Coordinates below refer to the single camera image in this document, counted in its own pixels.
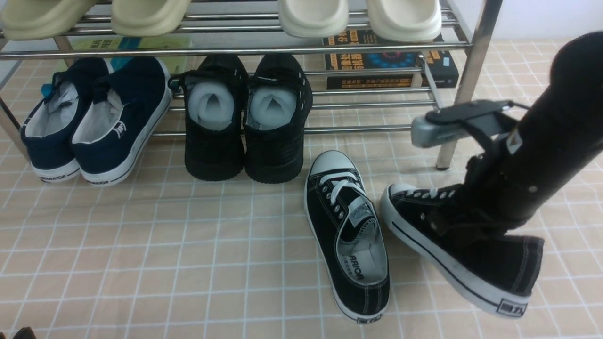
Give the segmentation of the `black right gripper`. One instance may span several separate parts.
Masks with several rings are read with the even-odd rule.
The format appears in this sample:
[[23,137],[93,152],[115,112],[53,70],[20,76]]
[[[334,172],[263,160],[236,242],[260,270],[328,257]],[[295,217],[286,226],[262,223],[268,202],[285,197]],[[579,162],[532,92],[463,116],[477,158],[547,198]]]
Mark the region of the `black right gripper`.
[[426,215],[437,236],[455,248],[501,237],[525,225],[530,217],[504,215],[495,208],[495,199],[483,195],[480,170],[487,162],[483,156],[470,157],[464,182],[456,185],[445,202]]

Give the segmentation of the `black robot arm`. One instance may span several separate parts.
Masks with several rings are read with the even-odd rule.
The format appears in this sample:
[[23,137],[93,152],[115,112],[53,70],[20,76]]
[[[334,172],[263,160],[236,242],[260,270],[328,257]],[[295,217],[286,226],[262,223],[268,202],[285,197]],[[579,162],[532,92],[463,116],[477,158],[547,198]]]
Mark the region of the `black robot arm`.
[[602,32],[569,41],[551,64],[549,86],[521,120],[512,101],[478,100],[429,112],[434,125],[459,125],[484,149],[460,189],[427,219],[439,236],[463,242],[524,225],[602,151]]

